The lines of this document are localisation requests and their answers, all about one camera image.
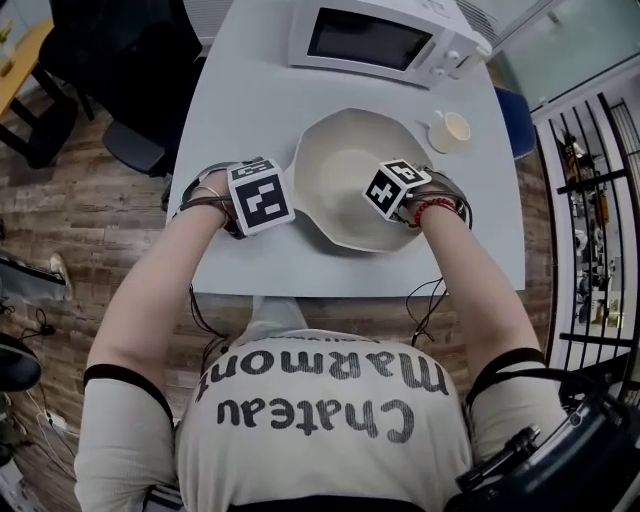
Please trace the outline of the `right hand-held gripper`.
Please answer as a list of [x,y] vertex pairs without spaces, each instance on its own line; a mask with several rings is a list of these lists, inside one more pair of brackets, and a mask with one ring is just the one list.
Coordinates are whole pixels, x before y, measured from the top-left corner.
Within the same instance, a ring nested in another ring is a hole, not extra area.
[[391,220],[412,189],[430,182],[426,171],[404,159],[381,162],[362,196],[382,218]]

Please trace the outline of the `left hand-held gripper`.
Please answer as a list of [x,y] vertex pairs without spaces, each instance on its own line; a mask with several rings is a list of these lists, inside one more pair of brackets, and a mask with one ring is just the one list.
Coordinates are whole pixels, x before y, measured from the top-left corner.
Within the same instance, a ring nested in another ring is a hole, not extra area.
[[229,192],[244,236],[295,219],[284,171],[272,159],[236,163],[227,169]]

